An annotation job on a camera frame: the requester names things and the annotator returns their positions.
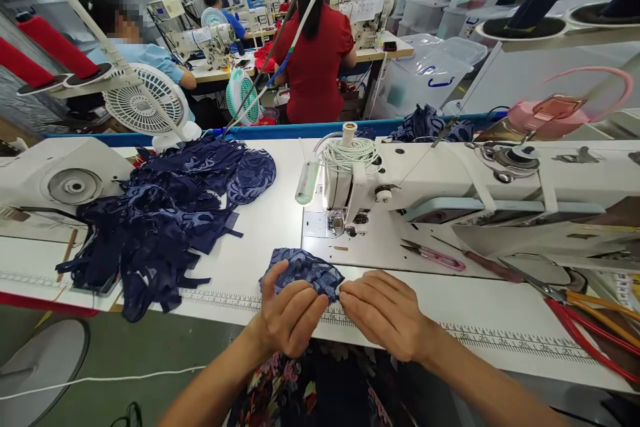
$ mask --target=small fan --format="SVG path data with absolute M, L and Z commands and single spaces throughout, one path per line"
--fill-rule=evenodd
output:
M 251 95 L 242 106 L 242 110 L 239 111 L 242 99 L 251 90 L 252 86 L 253 82 L 247 75 L 247 72 L 240 68 L 236 68 L 231 72 L 231 78 L 227 85 L 227 108 L 233 118 L 237 118 L 237 115 L 242 116 L 240 123 L 243 125 L 253 125 L 257 123 L 262 116 L 262 107 L 259 102 L 255 102 L 246 115 L 243 115 L 257 97 L 255 90 L 251 92 Z
M 174 123 L 167 123 L 139 87 L 124 87 L 103 92 L 107 111 L 125 127 L 146 135 L 153 135 L 151 142 L 157 151 L 176 146 L 181 140 L 174 132 L 177 125 L 187 140 L 202 135 L 202 129 L 189 121 L 187 99 L 180 87 L 160 70 L 143 63 L 130 63 L 151 95 L 167 112 Z M 124 75 L 116 69 L 111 77 Z
M 221 10 L 213 7 L 208 7 L 202 12 L 200 17 L 200 25 L 203 27 L 209 25 L 218 25 L 219 23 L 229 23 L 229 20 L 225 17 L 225 14 Z

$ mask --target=floral skirt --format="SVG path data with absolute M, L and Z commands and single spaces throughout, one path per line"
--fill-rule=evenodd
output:
M 387 352 L 311 339 L 304 355 L 274 354 L 236 399 L 228 427 L 412 426 Z

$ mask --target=red thread spool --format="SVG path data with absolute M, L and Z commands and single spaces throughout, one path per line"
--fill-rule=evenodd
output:
M 18 23 L 18 28 L 79 78 L 86 79 L 98 73 L 100 68 L 44 18 L 38 16 L 23 18 L 26 20 Z
M 0 37 L 0 65 L 34 89 L 55 81 L 53 75 L 2 37 Z

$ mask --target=fan grille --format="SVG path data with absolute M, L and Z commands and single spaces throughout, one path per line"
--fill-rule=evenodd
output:
M 238 81 L 240 82 L 240 98 L 234 99 L 233 88 L 231 86 L 231 83 L 238 82 Z M 231 74 L 231 80 L 229 81 L 229 84 L 227 86 L 227 108 L 229 108 L 229 111 L 231 112 L 231 115 L 233 117 L 236 117 L 242 100 L 245 98 L 246 94 L 251 90 L 252 86 L 253 86 L 253 83 L 251 82 L 250 79 L 244 76 L 242 70 L 237 69 L 233 71 L 233 73 Z M 253 103 L 256 97 L 257 97 L 257 94 L 255 90 L 253 90 L 251 92 L 251 95 L 249 96 L 249 98 L 247 99 L 247 101 L 243 106 L 243 111 L 249 108 L 249 106 Z M 245 115 L 245 118 L 250 123 L 255 123 L 258 121 L 259 117 L 260 117 L 260 104 L 259 102 L 256 102 L 251 108 L 251 110 L 247 112 L 247 115 Z
M 173 88 L 173 82 L 153 67 L 136 63 L 132 63 L 131 67 L 149 89 L 151 95 L 167 112 L 171 121 L 175 125 L 180 125 L 185 115 L 185 108 Z M 111 76 L 119 77 L 124 73 L 124 70 L 118 69 Z M 109 90 L 103 93 L 103 97 L 109 113 L 132 130 L 151 135 L 167 133 L 172 130 L 156 108 L 149 103 L 139 87 Z
M 202 16 L 200 17 L 200 24 L 202 24 L 203 27 L 206 25 L 217 25 L 219 23 L 229 23 L 222 11 L 213 7 L 208 7 L 204 10 L 204 12 L 202 12 Z

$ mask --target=scissors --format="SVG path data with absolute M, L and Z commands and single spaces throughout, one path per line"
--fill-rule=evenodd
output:
M 632 336 L 622 327 L 618 326 L 614 321 L 605 317 L 602 313 L 598 312 L 589 304 L 595 304 L 598 306 L 609 308 L 637 322 L 640 322 L 640 315 L 638 315 L 633 310 L 625 308 L 614 302 L 578 294 L 576 292 L 571 292 L 570 290 L 556 290 L 549 284 L 545 284 L 544 282 L 540 282 L 538 279 L 531 277 L 529 274 L 526 274 L 519 268 L 511 265 L 509 262 L 506 262 L 502 259 L 500 260 L 503 264 L 505 264 L 506 267 L 521 275 L 525 282 L 529 283 L 546 297 L 545 303 L 555 314 L 555 316 L 560 321 L 570 337 L 573 339 L 573 341 L 581 346 L 584 351 L 587 352 L 594 360 L 598 361 L 604 367 L 616 372 L 618 375 L 628 380 L 629 382 L 640 384 L 640 377 L 629 373 L 618 364 L 614 363 L 614 361 L 606 357 L 589 340 L 587 340 L 587 338 L 575 325 L 580 324 L 585 330 L 593 332 L 599 337 L 613 342 L 615 345 L 623 348 L 636 357 L 640 357 L 640 340 Z M 615 332 L 616 335 L 610 334 L 606 330 L 600 328 L 597 324 L 581 317 L 577 312 L 572 310 L 570 306 L 578 307 L 584 312 L 587 312 L 589 315 L 597 318 L 612 332 Z
M 436 262 L 437 264 L 444 265 L 445 267 L 449 267 L 451 269 L 456 270 L 457 272 L 462 272 L 467 266 L 464 262 L 460 262 L 455 258 L 446 256 L 437 250 L 430 249 L 429 247 L 422 246 L 420 244 L 416 244 L 411 240 L 402 239 L 405 244 L 409 244 L 410 247 L 400 245 L 402 248 L 409 250 L 413 254 L 417 254 L 421 257 L 424 257 L 427 260 L 431 260 L 432 262 Z

